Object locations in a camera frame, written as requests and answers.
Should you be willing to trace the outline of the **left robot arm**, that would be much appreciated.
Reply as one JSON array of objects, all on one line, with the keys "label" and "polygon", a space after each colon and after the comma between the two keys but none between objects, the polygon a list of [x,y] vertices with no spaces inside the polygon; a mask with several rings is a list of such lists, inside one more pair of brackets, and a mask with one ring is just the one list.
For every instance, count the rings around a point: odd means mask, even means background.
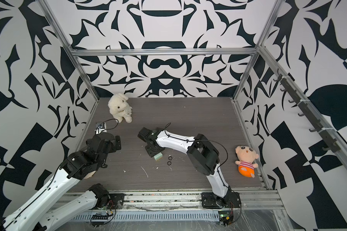
[{"label": "left robot arm", "polygon": [[0,218],[0,231],[54,231],[77,215],[110,202],[109,192],[100,184],[56,210],[51,208],[72,187],[106,168],[110,153],[121,150],[120,136],[102,132],[88,139],[86,147],[70,154],[51,179],[6,218]]}]

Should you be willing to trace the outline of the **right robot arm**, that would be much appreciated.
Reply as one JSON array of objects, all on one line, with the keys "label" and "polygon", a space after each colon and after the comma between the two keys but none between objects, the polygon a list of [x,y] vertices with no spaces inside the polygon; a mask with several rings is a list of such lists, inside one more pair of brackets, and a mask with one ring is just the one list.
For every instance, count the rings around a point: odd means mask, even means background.
[{"label": "right robot arm", "polygon": [[214,195],[224,199],[231,192],[221,172],[219,152],[204,135],[188,137],[161,128],[142,128],[138,138],[147,144],[145,149],[148,155],[155,159],[158,159],[166,148],[186,154],[196,171],[207,177]]}]

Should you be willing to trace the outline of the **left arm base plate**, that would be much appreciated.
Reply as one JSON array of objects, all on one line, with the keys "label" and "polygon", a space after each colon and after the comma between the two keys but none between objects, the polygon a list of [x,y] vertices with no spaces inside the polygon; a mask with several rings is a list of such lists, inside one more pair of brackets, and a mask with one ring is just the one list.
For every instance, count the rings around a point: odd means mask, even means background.
[{"label": "left arm base plate", "polygon": [[120,209],[124,205],[124,193],[110,193],[98,199],[96,207],[109,210]]}]

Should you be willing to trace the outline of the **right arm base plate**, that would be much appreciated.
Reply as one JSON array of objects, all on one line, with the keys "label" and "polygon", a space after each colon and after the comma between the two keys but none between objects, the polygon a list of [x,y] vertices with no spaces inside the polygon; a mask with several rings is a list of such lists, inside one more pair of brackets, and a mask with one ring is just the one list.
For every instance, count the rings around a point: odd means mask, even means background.
[{"label": "right arm base plate", "polygon": [[205,209],[240,208],[241,200],[239,193],[230,192],[224,198],[214,193],[201,193],[201,205]]}]

